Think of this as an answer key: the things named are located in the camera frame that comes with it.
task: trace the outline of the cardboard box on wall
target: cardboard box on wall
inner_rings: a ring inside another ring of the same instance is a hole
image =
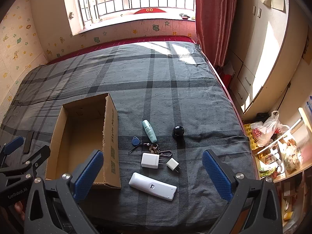
[[[104,164],[93,185],[120,188],[118,113],[109,93],[64,104],[54,128],[46,179],[72,173],[94,149],[101,150]]]

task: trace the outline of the red curtain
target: red curtain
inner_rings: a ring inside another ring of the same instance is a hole
[[[237,0],[196,0],[196,37],[214,67],[223,66]]]

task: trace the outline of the cabinet door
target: cabinet door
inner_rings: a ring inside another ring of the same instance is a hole
[[[231,82],[229,84],[229,86],[231,87],[231,85],[234,82],[234,78],[236,78],[238,76],[238,73],[241,70],[243,62],[230,49],[227,50],[227,58],[226,58],[226,60],[231,62],[232,67],[234,69],[234,75],[233,75],[233,78],[232,78],[232,80],[231,80]]]
[[[249,94],[249,97],[253,99],[255,96],[252,94],[252,86],[255,80],[255,76],[249,71],[249,69],[245,65],[242,66],[241,71],[238,75],[238,79]]]
[[[229,48],[242,61],[245,60],[257,17],[253,15],[254,6],[258,9],[258,0],[237,0]]]
[[[233,92],[238,104],[240,105],[242,111],[244,112],[247,107],[251,103],[251,99],[244,88],[244,86],[241,84],[238,78],[234,78],[233,84],[230,87],[231,91]]]
[[[286,6],[284,11],[279,11],[259,1],[258,8],[261,9],[261,16],[257,17],[244,64],[255,76],[257,84],[263,86],[283,43],[288,7]]]

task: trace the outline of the white wardrobe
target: white wardrobe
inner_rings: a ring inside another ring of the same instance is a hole
[[[260,0],[238,0],[227,61],[230,90],[243,120],[267,112],[287,87],[303,53],[308,26],[294,0],[277,10]]]

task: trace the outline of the carabiner clip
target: carabiner clip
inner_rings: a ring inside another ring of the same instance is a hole
[[[158,155],[163,156],[163,157],[171,157],[172,156],[172,151],[171,150],[164,150],[164,151],[158,151]]]

